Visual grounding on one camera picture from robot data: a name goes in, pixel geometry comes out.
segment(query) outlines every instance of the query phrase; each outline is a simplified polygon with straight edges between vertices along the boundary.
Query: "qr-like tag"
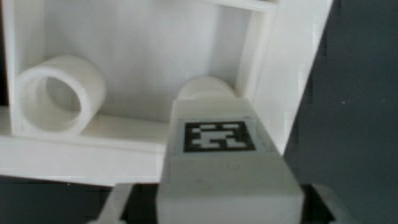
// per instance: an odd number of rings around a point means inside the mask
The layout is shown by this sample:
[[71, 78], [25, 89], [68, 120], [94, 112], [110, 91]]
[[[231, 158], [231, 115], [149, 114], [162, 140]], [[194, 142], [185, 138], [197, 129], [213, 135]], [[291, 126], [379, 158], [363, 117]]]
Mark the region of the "qr-like tag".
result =
[[185, 124], [185, 152], [256, 150], [244, 121]]

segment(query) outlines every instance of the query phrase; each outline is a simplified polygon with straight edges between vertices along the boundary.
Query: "white shelf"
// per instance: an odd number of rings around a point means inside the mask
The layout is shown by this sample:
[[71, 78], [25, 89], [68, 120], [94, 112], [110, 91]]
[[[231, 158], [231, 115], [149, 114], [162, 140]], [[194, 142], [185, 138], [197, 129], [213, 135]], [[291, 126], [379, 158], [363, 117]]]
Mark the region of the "white shelf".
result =
[[114, 186], [160, 181], [164, 150], [94, 147], [11, 136], [9, 109], [0, 107], [0, 175]]
[[[331, 3], [332, 0], [121, 0], [117, 4], [112, 0], [5, 0], [13, 133], [73, 143], [73, 148], [103, 150], [101, 156], [107, 149], [162, 154], [180, 89], [192, 78], [213, 75], [249, 99], [284, 153]], [[64, 54], [82, 57], [98, 67], [108, 93], [100, 116], [82, 134], [45, 138], [20, 131], [18, 76]], [[34, 140], [2, 138], [16, 145], [25, 141], [16, 151], [29, 150], [21, 148]], [[66, 148], [59, 149], [64, 146], [55, 147], [68, 144], [37, 142], [55, 150], [46, 148], [48, 158], [55, 159], [57, 150], [68, 153]], [[34, 170], [32, 175], [50, 172]]]

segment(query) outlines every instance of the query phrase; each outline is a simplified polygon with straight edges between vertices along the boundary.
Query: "black surface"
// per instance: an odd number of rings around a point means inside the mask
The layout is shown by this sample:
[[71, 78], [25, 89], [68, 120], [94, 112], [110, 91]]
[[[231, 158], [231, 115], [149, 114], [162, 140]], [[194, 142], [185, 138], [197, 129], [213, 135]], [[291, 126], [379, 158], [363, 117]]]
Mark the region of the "black surface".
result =
[[332, 216], [325, 202], [322, 201], [315, 187], [309, 184], [302, 185], [302, 191], [306, 194], [302, 206], [302, 224], [329, 224], [336, 218]]
[[286, 160], [364, 224], [398, 223], [398, 1], [334, 4]]
[[2, 224], [87, 224], [110, 188], [0, 177]]
[[5, 77], [5, 53], [4, 53], [4, 29], [2, 29], [2, 16], [0, 16], [0, 106], [9, 105], [9, 94], [7, 94], [7, 77]]
[[121, 219], [126, 224], [156, 224], [156, 192], [158, 184], [139, 184], [130, 194]]

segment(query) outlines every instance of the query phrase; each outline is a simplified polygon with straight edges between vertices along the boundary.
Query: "white cylinder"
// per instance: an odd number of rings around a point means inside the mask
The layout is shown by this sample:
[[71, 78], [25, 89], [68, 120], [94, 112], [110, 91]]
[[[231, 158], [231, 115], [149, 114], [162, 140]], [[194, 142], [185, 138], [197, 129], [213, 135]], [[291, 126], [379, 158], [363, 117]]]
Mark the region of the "white cylinder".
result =
[[194, 79], [185, 84], [178, 94], [180, 100], [197, 100], [219, 97], [236, 97], [236, 95], [226, 82], [212, 76]]
[[[53, 101], [50, 79], [62, 82], [76, 94], [76, 111], [62, 108]], [[107, 92], [103, 77], [92, 64], [73, 56], [53, 58], [21, 73], [16, 88], [23, 129], [50, 135], [78, 135], [101, 108]]]

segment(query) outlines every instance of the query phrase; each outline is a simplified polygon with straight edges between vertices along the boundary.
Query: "white platform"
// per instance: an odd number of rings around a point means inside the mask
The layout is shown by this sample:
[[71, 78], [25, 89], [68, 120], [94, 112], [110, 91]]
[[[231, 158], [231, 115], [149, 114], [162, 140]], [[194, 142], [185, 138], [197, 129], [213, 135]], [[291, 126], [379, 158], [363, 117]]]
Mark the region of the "white platform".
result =
[[0, 107], [0, 175], [103, 186], [158, 183], [165, 147], [153, 145], [153, 152], [123, 147], [91, 147], [13, 137], [9, 110]]

